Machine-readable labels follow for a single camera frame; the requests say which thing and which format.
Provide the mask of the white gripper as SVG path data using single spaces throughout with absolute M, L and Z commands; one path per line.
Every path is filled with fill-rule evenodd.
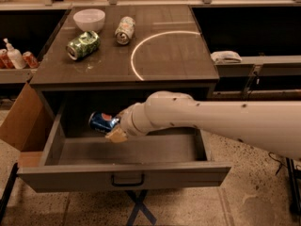
M 121 143 L 131 137 L 142 137 L 152 132 L 155 126 L 151 123 L 141 103 L 136 103 L 121 110 L 116 118 L 120 119 L 120 126 L 116 125 L 106 138 L 113 143 Z

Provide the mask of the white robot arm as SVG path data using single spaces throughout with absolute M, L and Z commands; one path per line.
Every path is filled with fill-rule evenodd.
M 157 91 L 121 111 L 106 138 L 119 143 L 173 127 L 194 127 L 301 159 L 300 101 L 196 101 L 188 94 Z

